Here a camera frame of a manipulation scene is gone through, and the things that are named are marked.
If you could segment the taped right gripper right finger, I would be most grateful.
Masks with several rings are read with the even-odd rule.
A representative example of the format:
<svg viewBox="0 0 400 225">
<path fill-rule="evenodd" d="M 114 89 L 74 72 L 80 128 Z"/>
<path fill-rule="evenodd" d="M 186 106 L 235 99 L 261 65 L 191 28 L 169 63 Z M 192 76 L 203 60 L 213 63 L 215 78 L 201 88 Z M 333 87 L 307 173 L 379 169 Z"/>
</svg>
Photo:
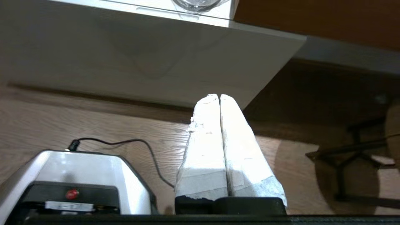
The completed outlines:
<svg viewBox="0 0 400 225">
<path fill-rule="evenodd" d="M 220 96 L 220 115 L 229 195 L 280 198 L 286 208 L 288 202 L 284 188 L 233 97 Z"/>
</svg>

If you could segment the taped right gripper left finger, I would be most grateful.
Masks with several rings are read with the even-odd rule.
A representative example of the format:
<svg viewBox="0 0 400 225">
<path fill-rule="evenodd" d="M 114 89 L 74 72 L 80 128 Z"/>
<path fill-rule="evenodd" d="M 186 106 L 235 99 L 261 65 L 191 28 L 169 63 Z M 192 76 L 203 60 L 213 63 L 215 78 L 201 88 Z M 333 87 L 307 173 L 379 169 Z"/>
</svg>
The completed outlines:
<svg viewBox="0 0 400 225">
<path fill-rule="evenodd" d="M 174 188 L 175 213 L 212 214 L 214 203 L 228 197 L 217 94 L 197 101 L 187 132 L 189 137 Z"/>
</svg>

